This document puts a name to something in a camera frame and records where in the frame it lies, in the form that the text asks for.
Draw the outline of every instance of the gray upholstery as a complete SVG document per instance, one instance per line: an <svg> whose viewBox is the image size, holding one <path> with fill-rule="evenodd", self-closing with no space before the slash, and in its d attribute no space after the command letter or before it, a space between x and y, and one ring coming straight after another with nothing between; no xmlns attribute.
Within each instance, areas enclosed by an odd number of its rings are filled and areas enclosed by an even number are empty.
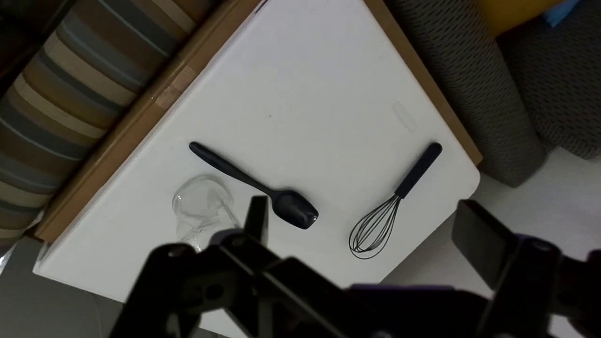
<svg viewBox="0 0 601 338"><path fill-rule="evenodd" d="M601 0L559 25L524 24L499 39L539 132L582 157L601 153Z"/></svg>
<svg viewBox="0 0 601 338"><path fill-rule="evenodd" d="M387 0L422 61L464 121L482 170L516 185L544 161L499 46L471 0Z"/></svg>

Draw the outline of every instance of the striped cushion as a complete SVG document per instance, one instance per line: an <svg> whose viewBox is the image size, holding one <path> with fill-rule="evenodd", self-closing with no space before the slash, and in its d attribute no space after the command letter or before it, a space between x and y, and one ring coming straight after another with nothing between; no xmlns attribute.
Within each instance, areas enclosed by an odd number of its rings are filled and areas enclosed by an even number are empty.
<svg viewBox="0 0 601 338"><path fill-rule="evenodd" d="M216 0L80 0L0 99L0 241L20 236Z"/></svg>

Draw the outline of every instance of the black whisk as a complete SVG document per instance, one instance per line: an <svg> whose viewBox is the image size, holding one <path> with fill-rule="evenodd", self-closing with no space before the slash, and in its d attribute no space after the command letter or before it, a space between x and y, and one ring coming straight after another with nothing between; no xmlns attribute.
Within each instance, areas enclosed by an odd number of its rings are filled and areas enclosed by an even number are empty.
<svg viewBox="0 0 601 338"><path fill-rule="evenodd" d="M398 183L394 194L362 215L349 232L349 249L358 258L375 256L388 241L398 204L411 191L417 179L428 170L434 159L439 155L443 146L430 142L428 147L418 155L409 174Z"/></svg>

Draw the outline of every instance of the clear glass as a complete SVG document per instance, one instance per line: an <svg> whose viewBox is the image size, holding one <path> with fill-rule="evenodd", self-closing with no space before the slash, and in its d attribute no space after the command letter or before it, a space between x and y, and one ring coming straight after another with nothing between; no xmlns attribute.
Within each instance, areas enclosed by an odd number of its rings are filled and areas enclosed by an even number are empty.
<svg viewBox="0 0 601 338"><path fill-rule="evenodd" d="M176 236L197 251L204 249L210 236L223 228L238 228L231 211L231 194L212 176L193 176L172 194Z"/></svg>

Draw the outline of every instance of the whisk handle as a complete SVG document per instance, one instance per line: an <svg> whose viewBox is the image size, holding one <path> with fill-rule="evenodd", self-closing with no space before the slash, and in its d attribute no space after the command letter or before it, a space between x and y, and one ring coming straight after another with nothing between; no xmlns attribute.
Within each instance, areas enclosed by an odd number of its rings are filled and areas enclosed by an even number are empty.
<svg viewBox="0 0 601 338"><path fill-rule="evenodd" d="M439 142L430 142L428 147L418 155L418 159L411 166L409 174L398 183L394 194L403 198L413 189L417 179L428 170L428 166L434 163L441 149L443 146Z"/></svg>

